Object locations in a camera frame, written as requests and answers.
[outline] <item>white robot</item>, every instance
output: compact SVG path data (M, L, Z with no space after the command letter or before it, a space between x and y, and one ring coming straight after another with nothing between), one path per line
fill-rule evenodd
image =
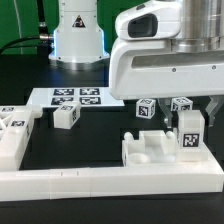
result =
M214 115L224 103L224 1L151 0L122 12L110 62L116 99L210 96Z
M87 70L109 58L104 50L104 32L97 24L97 0L59 0L59 10L51 65Z

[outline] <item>cube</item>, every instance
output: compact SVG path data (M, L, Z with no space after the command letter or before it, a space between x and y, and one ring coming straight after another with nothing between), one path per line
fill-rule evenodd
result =
M208 159L204 147L205 120L199 110L178 111L178 143L177 160L201 161Z
M136 103L136 117L151 119L155 114L156 100L140 99Z
M192 110L193 101L186 97L173 98L171 103L171 111Z
M64 102L54 112L54 127L71 129L80 117L81 103L78 101Z

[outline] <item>white plastic block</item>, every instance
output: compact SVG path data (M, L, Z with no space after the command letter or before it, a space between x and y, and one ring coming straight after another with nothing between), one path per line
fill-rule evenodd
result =
M50 199L49 170L0 172L0 201Z
M90 197L90 168L51 170L50 199Z
M205 120L198 110L178 111L178 142L180 149L177 160L202 161L208 159L203 143Z
M136 117L151 119L155 114L156 100L140 99L136 103Z
M32 110L15 109L0 141L0 171L19 169L33 124Z
M122 141L124 166L150 166L151 163L175 161L178 143L173 132L140 131L139 140L127 139L126 134Z
M65 102L54 112L54 127L71 129L80 117L81 103Z
M214 157L197 163L91 169L91 196L221 192L224 173Z
M171 103L171 111L192 110L193 101L186 97L173 98Z

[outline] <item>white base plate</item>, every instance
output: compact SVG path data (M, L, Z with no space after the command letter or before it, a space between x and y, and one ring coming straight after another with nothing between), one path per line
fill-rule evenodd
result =
M56 108L66 101L80 101L82 107L124 106L122 100L110 95L107 87L34 88L27 105Z

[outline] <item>black table surface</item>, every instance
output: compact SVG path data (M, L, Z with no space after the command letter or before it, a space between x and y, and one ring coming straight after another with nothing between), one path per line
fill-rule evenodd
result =
M0 105L25 105L33 88L107 87L108 67L70 71L38 56L0 56ZM205 109L208 97L193 98ZM130 131L164 130L158 105L151 120L136 118L136 101L124 107L82 108L71 130L54 129L54 109L44 109L20 170L122 166L121 141ZM223 167L224 108L205 129L205 143ZM224 193L143 195L0 202L0 224L7 223L224 223Z

